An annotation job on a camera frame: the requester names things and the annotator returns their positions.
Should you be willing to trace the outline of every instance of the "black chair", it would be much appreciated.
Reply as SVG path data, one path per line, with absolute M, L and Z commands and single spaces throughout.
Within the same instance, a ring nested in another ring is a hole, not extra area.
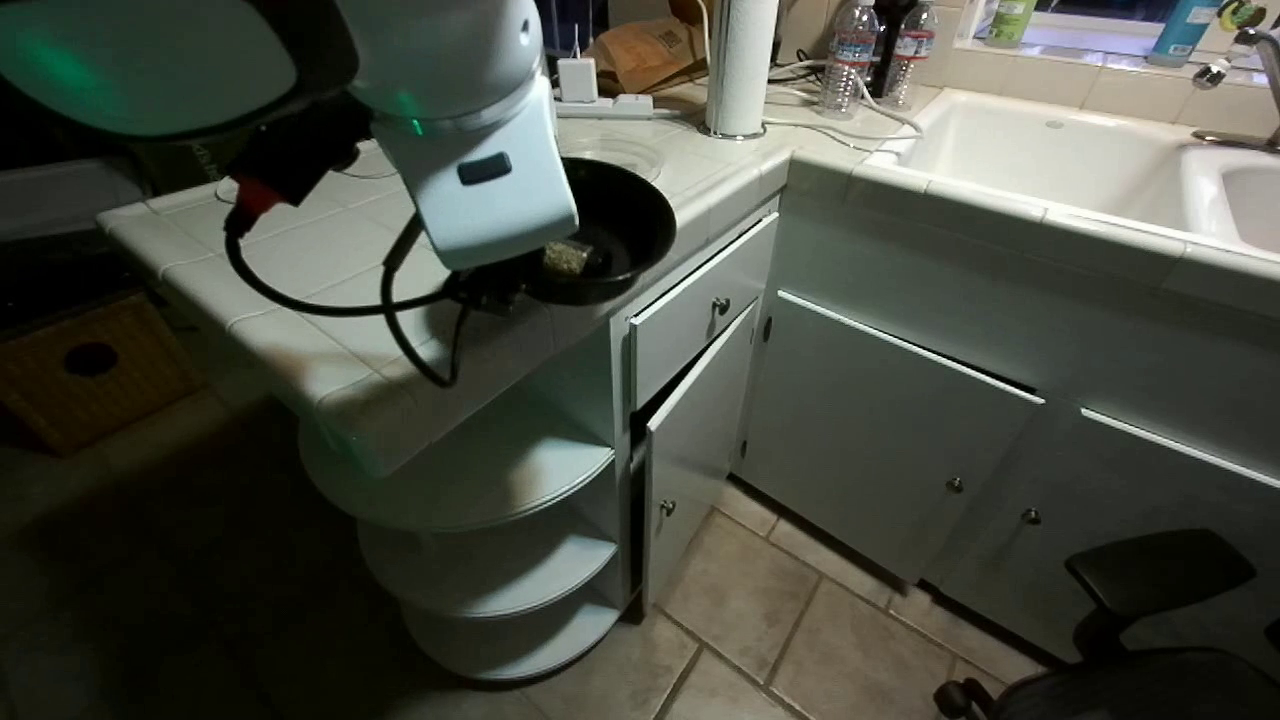
M 1214 646 L 1128 653 L 1145 616 L 1218 596 L 1250 564 L 1214 530 L 1160 530 L 1067 560 L 1094 599 L 1074 628 L 1080 662 L 1011 682 L 991 701 L 974 680 L 935 686 L 946 720 L 1280 720 L 1280 682 Z

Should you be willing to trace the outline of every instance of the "kitchen counter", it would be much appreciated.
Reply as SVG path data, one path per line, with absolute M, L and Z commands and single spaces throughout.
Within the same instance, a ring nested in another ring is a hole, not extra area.
M 644 270 L 644 281 L 596 307 L 551 307 L 517 299 L 506 314 L 470 312 L 461 343 L 461 383 L 432 388 L 392 343 L 380 314 L 372 318 L 318 318 L 294 314 L 258 299 L 235 281 L 221 257 L 221 219 L 235 183 L 215 181 L 146 205 L 104 216 L 104 228 L 133 247 L 160 284 L 194 305 L 210 325 L 235 334 L 281 379 L 282 394 L 317 416 L 329 434 L 372 470 L 397 470 L 418 448 L 451 431 L 464 416 L 524 379 L 541 360 L 572 347 L 598 329 L 619 305 L 656 294 L 670 284 L 670 266 L 689 263 L 707 238 L 728 231 L 743 212 L 775 195 L 784 183 L 826 181 L 805 165 L 835 166 L 891 189 L 965 201 L 974 206 L 1009 212 L 1020 219 L 1063 223 L 1099 238 L 1130 242 L 1145 253 L 1195 260 L 1228 270 L 1277 277 L 1266 257 L 1201 242 L 1195 237 L 1074 212 L 1060 205 L 1026 205 L 1009 192 L 981 192 L 971 183 L 932 181 L 869 165 L 899 124 L 857 111 L 819 114 L 792 86 L 770 86 L 762 140 L 712 140 L 701 114 L 701 86 L 675 91 L 692 111 L 689 118 L 558 118 L 558 153 L 608 159 L 646 176 L 675 206 L 670 253 Z M 413 205 L 376 142 L 364 142 L 347 171 L 330 171 L 305 206 L 277 206 L 246 237 L 246 260 L 262 281 L 291 294 L 325 305 L 376 299 L 380 257 L 407 219 Z M 417 242 L 397 294 L 427 291 L 445 266 Z M 403 312 L 413 343 L 440 364 L 451 307 Z

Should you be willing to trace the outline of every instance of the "tiled backsplash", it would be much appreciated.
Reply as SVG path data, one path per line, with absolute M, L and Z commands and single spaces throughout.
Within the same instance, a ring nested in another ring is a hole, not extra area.
M 781 57 L 809 47 L 839 0 L 784 0 Z M 1020 94 L 1106 114 L 1168 118 L 1266 134 L 1280 114 L 1258 77 L 1232 77 L 1214 91 L 1192 86 L 1192 68 L 1155 68 L 1139 57 L 1042 57 L 1039 47 L 971 43 L 981 0 L 932 0 L 935 51 L 914 68 L 919 82 Z

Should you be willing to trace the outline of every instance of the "shelf tier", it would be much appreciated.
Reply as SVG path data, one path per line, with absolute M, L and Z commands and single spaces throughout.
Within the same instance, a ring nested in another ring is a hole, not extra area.
M 533 393 L 506 393 L 392 477 L 364 477 L 312 425 L 312 482 L 347 516 L 401 530 L 481 530 L 524 518 L 593 482 L 612 448 Z
M 564 599 L 499 623 L 451 623 L 403 607 L 407 634 L 418 653 L 440 666 L 484 682 L 547 676 L 596 646 L 617 620 L 619 607 L 593 599 Z
M 579 590 L 617 555 L 579 511 L 551 508 L 467 535 L 361 524 L 369 573 L 403 604 L 445 620 L 505 620 Z

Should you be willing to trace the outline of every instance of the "tile floor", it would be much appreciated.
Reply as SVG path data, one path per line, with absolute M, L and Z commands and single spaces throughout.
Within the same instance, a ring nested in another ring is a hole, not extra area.
M 301 477 L 215 393 L 72 455 L 0 442 L 0 720 L 932 720 L 1036 670 L 728 493 L 644 623 L 524 686 L 440 676 Z

